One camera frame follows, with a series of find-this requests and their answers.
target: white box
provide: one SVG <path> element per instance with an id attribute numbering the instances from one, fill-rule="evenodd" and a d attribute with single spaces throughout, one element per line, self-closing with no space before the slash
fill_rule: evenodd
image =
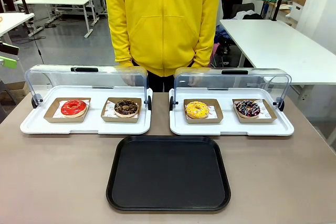
<path id="1" fill-rule="evenodd" d="M 298 3 L 293 2 L 293 6 L 290 11 L 290 17 L 296 21 L 299 21 L 302 11 L 303 11 L 303 6 L 299 5 Z"/>

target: beige table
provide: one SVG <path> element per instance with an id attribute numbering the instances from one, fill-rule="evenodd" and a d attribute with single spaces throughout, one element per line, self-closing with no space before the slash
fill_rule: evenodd
<path id="1" fill-rule="evenodd" d="M 336 157 L 290 100 L 292 137 L 214 137 L 231 187 L 210 214 L 125 214 L 105 196 L 122 136 L 25 135 L 30 97 L 0 124 L 0 223 L 329 223 L 336 222 Z M 148 135 L 171 135 L 168 96 L 155 94 Z"/>

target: yellow frosted donut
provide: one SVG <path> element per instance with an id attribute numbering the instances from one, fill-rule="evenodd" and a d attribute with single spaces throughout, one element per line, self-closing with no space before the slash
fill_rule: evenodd
<path id="1" fill-rule="evenodd" d="M 209 107 L 203 102 L 190 102 L 185 111 L 192 119 L 204 119 L 209 115 Z"/>

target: hoodie zipper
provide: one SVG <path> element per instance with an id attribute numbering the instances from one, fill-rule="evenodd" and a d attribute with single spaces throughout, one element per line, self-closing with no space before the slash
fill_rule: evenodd
<path id="1" fill-rule="evenodd" d="M 164 0 L 162 0 L 162 74 L 164 76 Z"/>

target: display case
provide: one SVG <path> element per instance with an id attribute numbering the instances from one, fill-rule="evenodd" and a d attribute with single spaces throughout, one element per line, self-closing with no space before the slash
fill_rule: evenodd
<path id="1" fill-rule="evenodd" d="M 34 109 L 20 126 L 24 133 L 142 134 L 150 128 L 153 92 L 147 88 L 147 71 L 141 67 L 37 65 L 25 73 L 25 79 Z M 137 120 L 104 119 L 108 100 L 118 98 L 140 103 Z M 56 115 L 50 114 L 50 109 L 59 100 L 88 101 L 85 118 L 77 122 L 50 120 L 48 116 Z"/>
<path id="2" fill-rule="evenodd" d="M 169 92 L 170 128 L 178 135 L 291 135 L 294 128 L 283 113 L 290 83 L 291 77 L 279 69 L 178 69 Z M 219 103 L 223 119 L 191 123 L 186 101 L 209 99 Z M 236 110 L 239 100 L 260 102 L 260 114 L 243 118 Z"/>

